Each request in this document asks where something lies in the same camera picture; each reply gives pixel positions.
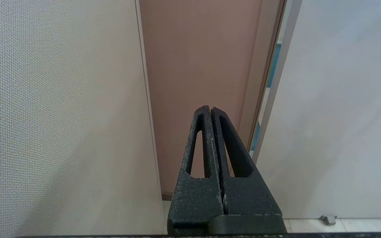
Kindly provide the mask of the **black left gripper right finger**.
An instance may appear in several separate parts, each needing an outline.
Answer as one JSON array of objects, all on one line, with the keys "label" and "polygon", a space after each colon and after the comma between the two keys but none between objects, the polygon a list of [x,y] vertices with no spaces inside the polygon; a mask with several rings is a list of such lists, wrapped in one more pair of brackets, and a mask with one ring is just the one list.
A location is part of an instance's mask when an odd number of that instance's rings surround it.
[{"label": "black left gripper right finger", "polygon": [[285,233],[282,212],[230,118],[212,108],[223,213],[212,233]]}]

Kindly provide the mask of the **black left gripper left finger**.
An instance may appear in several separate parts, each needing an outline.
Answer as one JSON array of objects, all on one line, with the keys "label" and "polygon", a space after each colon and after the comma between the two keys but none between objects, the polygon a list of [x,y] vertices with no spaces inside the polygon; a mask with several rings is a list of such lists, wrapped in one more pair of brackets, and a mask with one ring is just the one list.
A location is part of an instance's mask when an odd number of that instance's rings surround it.
[{"label": "black left gripper left finger", "polygon": [[[202,134],[204,178],[191,175],[198,132]],[[208,233],[210,219],[224,213],[216,140],[209,106],[192,118],[188,141],[167,218],[168,233]]]}]

